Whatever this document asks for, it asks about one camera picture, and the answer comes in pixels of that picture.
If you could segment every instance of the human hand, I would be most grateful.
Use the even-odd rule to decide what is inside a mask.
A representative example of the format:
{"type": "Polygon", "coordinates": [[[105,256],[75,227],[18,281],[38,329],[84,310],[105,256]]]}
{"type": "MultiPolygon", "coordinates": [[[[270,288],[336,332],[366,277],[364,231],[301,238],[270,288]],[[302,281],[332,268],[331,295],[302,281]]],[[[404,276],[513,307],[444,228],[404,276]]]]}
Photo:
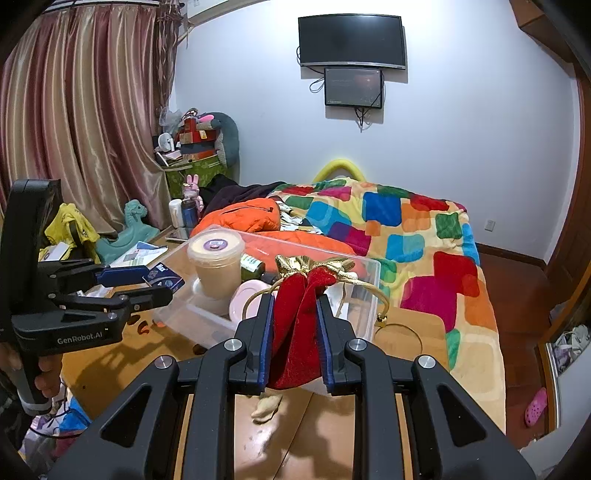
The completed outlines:
{"type": "MultiPolygon", "coordinates": [[[[61,359],[63,355],[49,355],[39,358],[41,374],[35,378],[35,386],[45,398],[53,398],[60,392],[61,359]]],[[[0,343],[0,369],[9,376],[22,368],[21,358],[8,343],[0,343]]]]}

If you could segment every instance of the black screen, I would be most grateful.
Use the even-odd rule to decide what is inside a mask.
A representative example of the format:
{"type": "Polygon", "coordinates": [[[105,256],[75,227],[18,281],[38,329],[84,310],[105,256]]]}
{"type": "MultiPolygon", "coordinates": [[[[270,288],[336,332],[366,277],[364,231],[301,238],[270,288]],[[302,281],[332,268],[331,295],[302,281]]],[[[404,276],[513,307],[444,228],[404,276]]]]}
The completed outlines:
{"type": "Polygon", "coordinates": [[[406,68],[400,17],[316,15],[299,23],[302,65],[406,68]]]}

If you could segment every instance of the pink slipper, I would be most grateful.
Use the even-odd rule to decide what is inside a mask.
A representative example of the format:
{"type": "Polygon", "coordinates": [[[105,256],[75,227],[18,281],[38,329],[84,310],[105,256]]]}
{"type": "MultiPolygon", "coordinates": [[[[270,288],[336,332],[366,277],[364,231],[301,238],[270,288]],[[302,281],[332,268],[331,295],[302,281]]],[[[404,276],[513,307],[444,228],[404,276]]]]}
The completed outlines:
{"type": "Polygon", "coordinates": [[[548,392],[544,387],[540,388],[534,395],[534,399],[525,409],[525,424],[528,427],[533,427],[540,419],[544,410],[548,406],[548,392]]]}

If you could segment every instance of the curtain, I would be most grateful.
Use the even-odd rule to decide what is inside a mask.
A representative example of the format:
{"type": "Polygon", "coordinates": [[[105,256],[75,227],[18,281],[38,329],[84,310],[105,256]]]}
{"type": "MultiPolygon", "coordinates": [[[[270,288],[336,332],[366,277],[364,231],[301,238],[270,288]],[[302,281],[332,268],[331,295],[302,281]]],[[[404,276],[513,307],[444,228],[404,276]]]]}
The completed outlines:
{"type": "Polygon", "coordinates": [[[99,232],[124,227],[138,199],[169,224],[153,160],[156,9],[92,5],[37,18],[0,74],[0,206],[16,179],[61,179],[99,232]]]}
{"type": "Polygon", "coordinates": [[[156,123],[168,107],[177,58],[178,28],[183,22],[178,0],[160,0],[154,36],[154,103],[156,123]]]}

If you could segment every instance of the paper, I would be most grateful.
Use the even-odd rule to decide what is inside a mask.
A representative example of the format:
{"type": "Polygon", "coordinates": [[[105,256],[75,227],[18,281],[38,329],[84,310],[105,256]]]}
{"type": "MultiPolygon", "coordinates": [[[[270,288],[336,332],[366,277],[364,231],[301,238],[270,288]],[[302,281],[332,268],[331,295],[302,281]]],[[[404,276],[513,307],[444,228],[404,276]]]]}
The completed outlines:
{"type": "Polygon", "coordinates": [[[47,247],[47,252],[41,259],[42,262],[52,262],[61,260],[64,254],[68,251],[68,244],[60,242],[57,245],[51,245],[47,247]]]}
{"type": "Polygon", "coordinates": [[[164,156],[169,160],[176,160],[181,157],[181,151],[173,150],[172,152],[165,153],[164,156]]]}
{"type": "Polygon", "coordinates": [[[103,299],[109,293],[111,293],[112,290],[113,290],[113,287],[104,287],[103,285],[95,285],[94,287],[92,287],[90,290],[88,290],[82,296],[84,296],[84,297],[95,297],[97,299],[103,299]]]}
{"type": "Polygon", "coordinates": [[[156,260],[160,255],[166,253],[168,247],[157,247],[155,245],[138,242],[134,247],[127,250],[110,266],[111,267],[134,267],[136,265],[148,265],[156,260]]]}

